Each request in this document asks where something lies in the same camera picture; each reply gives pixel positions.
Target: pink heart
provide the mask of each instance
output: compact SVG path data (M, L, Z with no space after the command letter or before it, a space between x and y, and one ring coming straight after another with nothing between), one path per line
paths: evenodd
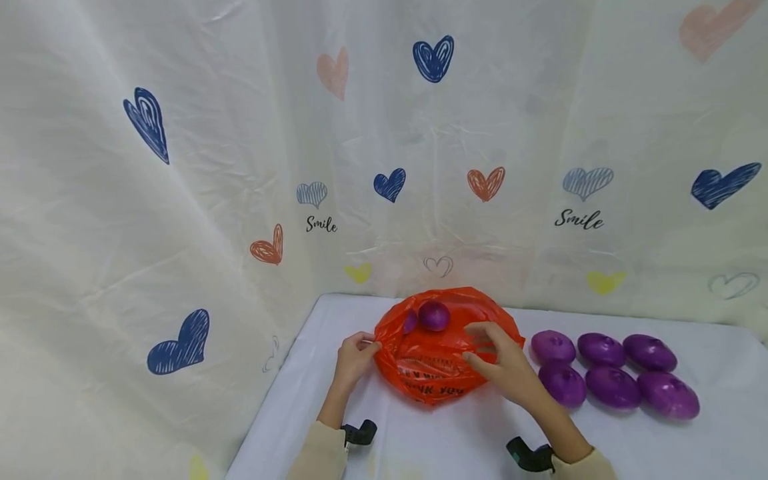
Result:
M705 62L749 20L763 0L733 0L720 13L711 5L694 8L680 25L680 41Z
M336 61L333 61L333 58L326 54L320 55L317 59L317 76L320 77L320 81L328 91L341 101L344 101L344 89L348 75L349 59L346 56L346 47L341 47Z

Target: hand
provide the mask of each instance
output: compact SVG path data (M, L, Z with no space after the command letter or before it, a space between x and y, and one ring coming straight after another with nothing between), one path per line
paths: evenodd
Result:
M530 409L551 397L531 368L520 346L496 323L470 323L465 331L479 352L495 353L496 364L491 364L471 352L464 352L469 366L489 382L496 385L510 402Z
M336 357L336 373L333 374L333 385L352 392L358 380L368 369L373 355L382 348L382 344L374 342L371 333L358 332L344 339Z
M464 352L469 366L500 388L507 400L531 414L560 460L572 464L586 458L593 448L541 384L520 346L493 322L470 323L465 330L480 346L479 352L496 353L494 365Z
M370 333L358 332L345 339L336 358L336 373L317 421L340 429L349 395L368 369L373 354L382 348Z

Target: yellow heart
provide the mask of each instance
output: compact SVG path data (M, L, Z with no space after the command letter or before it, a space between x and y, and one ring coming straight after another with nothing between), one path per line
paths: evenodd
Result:
M208 471L199 455L190 460L190 480L208 480Z
M358 268L355 268L354 266L344 267L346 274L349 275L349 278L355 280L356 283L365 283L368 280L368 277L371 276L372 270L373 267L370 263L364 263Z
M621 285L626 276L626 272L616 272L610 276L602 272L590 272L587 273L587 285L597 295L608 295Z

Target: blue heart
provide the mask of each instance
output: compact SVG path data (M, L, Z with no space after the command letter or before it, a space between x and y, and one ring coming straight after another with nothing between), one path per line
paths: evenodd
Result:
M696 177L690 194L706 208L714 210L728 197L741 190L760 171L761 164L755 162L738 167L723 177L717 170L704 170Z
M373 190L394 204L405 183L406 171L402 168L396 168L389 175L389 178L382 174L376 175L376 178L373 179Z
M453 57L453 37L446 35L434 48L425 41L413 44L413 60L424 78L437 83L448 73Z
M147 142L149 148L160 157L162 161L170 165L168 160L168 144L165 141L163 129L163 115L160 112L160 104L157 99L143 88L136 87L134 91L134 106L128 99L123 100L123 108L128 118L136 127L139 135Z
M594 192L608 185L613 179L614 171L610 168L595 168L589 173L583 168L574 168L565 175L563 190L578 195L583 202Z
M328 196L328 187L323 182L312 182L311 184L301 184L296 189L296 199L300 204L314 205L317 210L320 204Z
M210 319L206 310L200 309L190 313L181 324L178 341L160 342L149 351L149 371L155 375L167 375L205 360L203 350L209 326Z

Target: orange plastic bag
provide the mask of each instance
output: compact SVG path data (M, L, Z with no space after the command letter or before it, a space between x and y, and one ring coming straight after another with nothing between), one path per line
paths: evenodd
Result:
M419 312L427 300L445 304L451 312L448 327L430 332L417 326L405 334L408 311ZM430 290L410 296L392 307L379 324L374 335L383 348L374 360L384 378L400 392L427 405L437 405L457 399L478 388L485 379L469 368L463 352L477 353L486 362L495 362L496 355L479 353L464 331L473 322L496 322L522 348L515 319L489 296L469 286L448 290Z

